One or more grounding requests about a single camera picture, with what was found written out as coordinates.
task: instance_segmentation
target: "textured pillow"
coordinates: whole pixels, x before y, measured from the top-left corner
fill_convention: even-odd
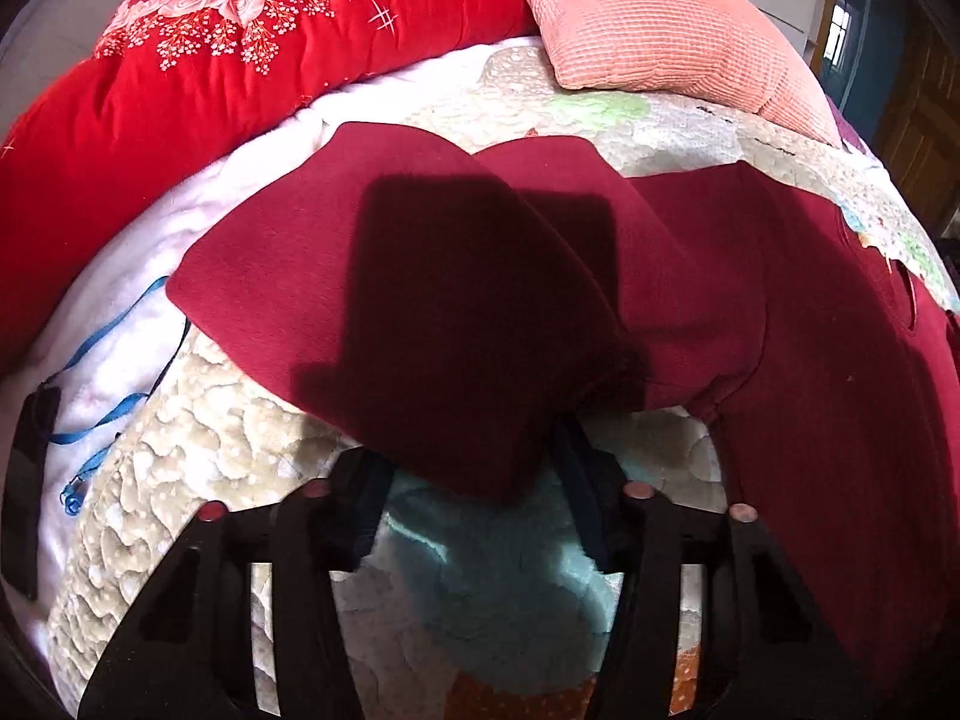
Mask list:
[[[524,0],[126,0],[0,151],[0,375],[179,181],[318,95],[530,34]]]
[[[747,0],[527,0],[568,89],[666,90],[840,146],[827,97]]]

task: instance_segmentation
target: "maroon garment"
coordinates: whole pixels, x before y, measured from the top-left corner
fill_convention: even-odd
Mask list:
[[[407,469],[521,493],[550,418],[684,405],[878,688],[957,589],[955,326],[834,205],[739,163],[623,179],[346,124],[167,293],[267,389]]]

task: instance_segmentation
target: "orange pillow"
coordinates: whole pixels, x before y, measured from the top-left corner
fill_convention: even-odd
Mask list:
[[[747,0],[527,0],[568,89],[665,90],[840,146],[827,97]]]

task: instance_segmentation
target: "brown door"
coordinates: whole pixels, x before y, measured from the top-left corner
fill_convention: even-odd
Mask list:
[[[926,231],[939,236],[960,206],[960,71],[918,6],[875,151]]]

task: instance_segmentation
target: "blue ribbon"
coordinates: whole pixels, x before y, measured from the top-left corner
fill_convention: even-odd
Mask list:
[[[77,365],[80,360],[83,360],[90,349],[102,341],[103,338],[105,338],[115,327],[117,327],[118,324],[123,322],[123,320],[128,317],[130,312],[136,308],[136,306],[144,298],[147,298],[147,296],[151,293],[155,293],[164,284],[166,284],[169,278],[170,276],[160,276],[160,278],[152,283],[139,298],[136,298],[136,300],[133,301],[133,304],[130,308],[126,309],[126,311],[124,311],[122,314],[119,314],[117,317],[114,317],[114,319],[107,324],[104,324],[103,327],[90,335],[89,338],[80,344],[77,351],[75,351],[73,356],[66,362],[66,365],[61,367],[61,369],[54,373],[53,376],[50,376],[45,382],[43,382],[43,384],[40,385],[40,389],[48,386],[50,382],[61,375],[61,373],[70,370],[72,367],[74,367],[74,365]],[[189,329],[190,322],[188,320],[184,324],[184,334],[181,336],[181,342],[176,347],[176,351],[179,351],[179,348],[184,343],[184,338],[186,338],[186,334]],[[155,381],[149,392],[134,392],[133,394],[127,395],[127,397],[110,409],[110,411],[92,427],[88,427],[83,430],[77,430],[72,433],[53,433],[46,436],[46,439],[48,442],[54,443],[55,445],[67,446],[71,443],[76,443],[79,440],[84,439],[97,428],[114,422],[122,416],[128,415],[141,401],[146,400],[148,397],[150,397],[150,395],[152,395],[154,390],[160,384],[160,380],[166,375],[167,370],[170,370],[170,365],[173,361],[174,358],[171,357],[170,361],[167,362],[167,365],[163,367],[163,370],[160,372],[160,376],[157,377],[157,381]],[[119,435],[120,434],[118,433],[113,437],[114,442]],[[109,442],[109,444],[103,449],[97,450],[96,453],[94,453],[82,466],[80,466],[80,469],[74,475],[73,479],[70,480],[70,483],[64,487],[64,490],[61,493],[61,504],[64,505],[66,514],[69,514],[71,517],[75,517],[80,513],[80,508],[83,507],[83,498],[85,497],[85,490],[83,490],[83,488],[96,473],[97,469],[99,469],[112,445],[113,442]]]

